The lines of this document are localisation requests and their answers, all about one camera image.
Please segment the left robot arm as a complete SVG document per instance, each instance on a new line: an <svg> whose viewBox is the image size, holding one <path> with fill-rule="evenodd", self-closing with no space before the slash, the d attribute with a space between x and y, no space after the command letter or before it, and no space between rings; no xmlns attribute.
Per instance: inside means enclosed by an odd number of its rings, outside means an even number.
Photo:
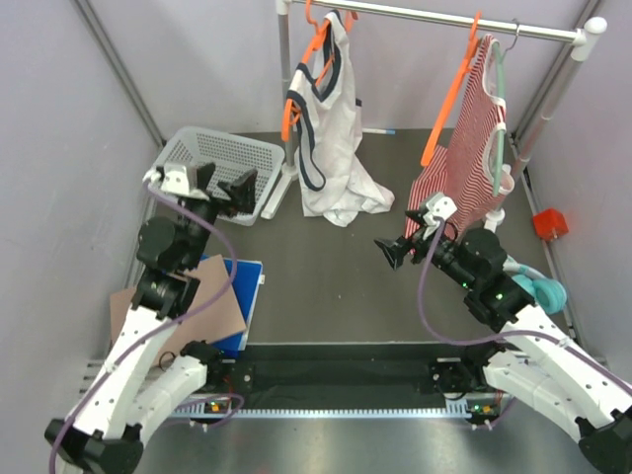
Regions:
<svg viewBox="0 0 632 474"><path fill-rule="evenodd" d="M251 213L256 204L257 170L218 182L220 197L207 188L214 173L212 163L154 165L145 173L143 187L180 215L154 216L141 225L136 259L144 270L118 337L88 391L44 431L49 472L55 472L58 461L84 473L133 472L172 413L190 405L198 390L213 391L223 382L219 352L206 341L185 344L165 372L145 380L174 332L216 303L236 276L231 273L211 297L194 303L200 281L190 272L198 267L209 237L228 241L216 229L216 218Z"/></svg>

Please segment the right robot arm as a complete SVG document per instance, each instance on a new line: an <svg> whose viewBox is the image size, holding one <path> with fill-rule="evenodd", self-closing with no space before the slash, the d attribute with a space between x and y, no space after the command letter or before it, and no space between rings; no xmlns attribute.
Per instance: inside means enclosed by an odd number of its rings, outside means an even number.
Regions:
<svg viewBox="0 0 632 474"><path fill-rule="evenodd" d="M463 383L475 391L490 386L529 406L563 430L598 472L630 472L630 383L566 335L506 272L508 254L494 232L474 228L452 240L441 217L408 215L431 224L409 237L376 239L390 267L409 258L424 273L430 267L444 272L465 289L468 311L493 332L458 343L492 351L463 362Z"/></svg>

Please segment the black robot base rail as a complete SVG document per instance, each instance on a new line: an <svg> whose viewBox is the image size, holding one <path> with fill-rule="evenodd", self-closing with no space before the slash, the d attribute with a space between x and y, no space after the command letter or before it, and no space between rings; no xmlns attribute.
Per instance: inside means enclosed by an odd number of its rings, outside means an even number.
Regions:
<svg viewBox="0 0 632 474"><path fill-rule="evenodd" d="M493 403L467 350L440 343L252 344L217 365L246 408L429 408Z"/></svg>

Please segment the white printed tank top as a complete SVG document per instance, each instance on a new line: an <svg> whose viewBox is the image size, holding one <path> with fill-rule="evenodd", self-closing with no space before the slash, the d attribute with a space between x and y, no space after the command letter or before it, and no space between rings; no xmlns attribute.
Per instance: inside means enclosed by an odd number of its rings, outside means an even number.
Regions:
<svg viewBox="0 0 632 474"><path fill-rule="evenodd" d="M339 227L361 213L388 212L395 200L357 157L362 101L351 59L351 19L337 10L325 15L322 45L296 66L286 93L290 112L297 115L294 158L303 215Z"/></svg>

